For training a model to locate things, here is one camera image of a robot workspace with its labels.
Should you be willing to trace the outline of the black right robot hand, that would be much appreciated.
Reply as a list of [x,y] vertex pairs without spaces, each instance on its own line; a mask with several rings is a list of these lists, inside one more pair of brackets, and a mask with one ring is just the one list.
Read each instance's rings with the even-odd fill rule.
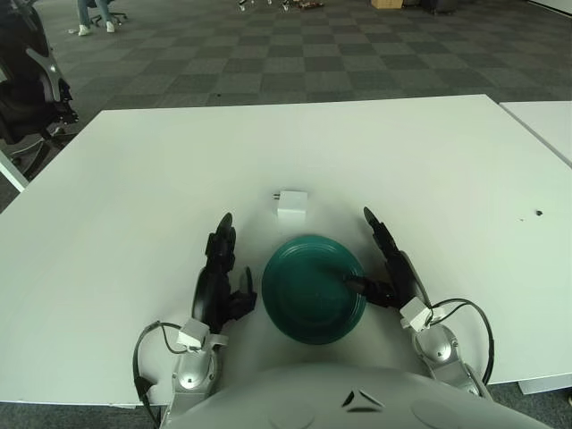
[[389,279],[374,280],[364,275],[346,275],[344,285],[361,295],[367,302],[378,307],[401,309],[413,298],[430,307],[430,299],[420,281],[408,255],[397,246],[394,238],[383,222],[380,222],[368,208],[363,208],[366,222],[373,231],[376,246],[384,257],[384,266]]

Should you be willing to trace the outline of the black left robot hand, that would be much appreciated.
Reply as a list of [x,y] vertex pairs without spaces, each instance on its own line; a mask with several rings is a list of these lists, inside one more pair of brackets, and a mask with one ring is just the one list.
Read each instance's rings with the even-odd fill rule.
[[251,313],[257,302],[251,270],[246,267],[245,290],[231,291],[229,273],[234,267],[236,231],[227,213],[211,232],[206,243],[206,265],[200,271],[191,316],[206,324],[213,334],[222,332],[231,320]]

